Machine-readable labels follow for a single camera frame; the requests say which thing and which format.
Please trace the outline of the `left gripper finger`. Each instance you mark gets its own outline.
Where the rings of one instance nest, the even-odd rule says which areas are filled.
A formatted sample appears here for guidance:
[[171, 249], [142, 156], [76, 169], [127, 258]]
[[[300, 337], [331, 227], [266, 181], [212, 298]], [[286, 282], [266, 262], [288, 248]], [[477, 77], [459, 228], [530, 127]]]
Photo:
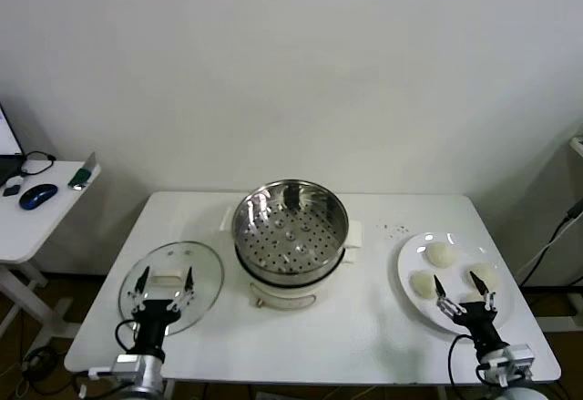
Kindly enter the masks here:
[[183, 290], [178, 292], [172, 302], [167, 306], [171, 312], [178, 313], [185, 309], [194, 299], [194, 278], [192, 268], [189, 267]]
[[131, 301], [131, 312], [137, 313], [143, 311], [143, 302], [145, 299], [145, 288], [149, 276], [149, 267], [147, 266], [141, 275], [138, 277], [134, 288], [127, 291], [127, 297]]

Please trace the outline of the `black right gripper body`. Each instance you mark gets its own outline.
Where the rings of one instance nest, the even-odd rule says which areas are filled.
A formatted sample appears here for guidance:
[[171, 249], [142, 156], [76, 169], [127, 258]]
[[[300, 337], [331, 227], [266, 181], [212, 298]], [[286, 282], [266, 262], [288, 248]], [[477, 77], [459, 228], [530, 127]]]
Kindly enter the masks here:
[[477, 354], [489, 354], [506, 347], [493, 324], [496, 309], [487, 309], [481, 302], [462, 303], [460, 307], [463, 311], [453, 316], [453, 323], [470, 332]]

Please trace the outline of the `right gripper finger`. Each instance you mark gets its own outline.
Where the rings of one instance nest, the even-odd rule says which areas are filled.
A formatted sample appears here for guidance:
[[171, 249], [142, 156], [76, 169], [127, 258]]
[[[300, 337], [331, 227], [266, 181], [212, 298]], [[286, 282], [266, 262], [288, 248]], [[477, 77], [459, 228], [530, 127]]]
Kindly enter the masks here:
[[470, 271], [470, 277], [476, 286], [479, 294], [482, 296], [485, 308], [487, 311], [496, 311], [495, 307], [495, 294], [490, 292], [486, 283], [480, 279], [473, 271]]
[[461, 316], [465, 313], [464, 307], [454, 303], [446, 296], [445, 289], [437, 276], [435, 276], [435, 292], [437, 295], [437, 307], [449, 319], [454, 320], [456, 316]]

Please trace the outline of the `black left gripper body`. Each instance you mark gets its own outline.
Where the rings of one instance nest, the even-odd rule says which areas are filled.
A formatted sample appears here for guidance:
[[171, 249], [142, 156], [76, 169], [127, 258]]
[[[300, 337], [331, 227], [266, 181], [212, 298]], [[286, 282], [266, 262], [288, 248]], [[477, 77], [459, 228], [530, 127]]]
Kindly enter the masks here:
[[146, 300], [144, 309], [133, 315], [138, 334], [131, 353], [165, 358], [162, 349], [166, 328], [179, 319], [179, 310], [172, 309], [171, 300]]

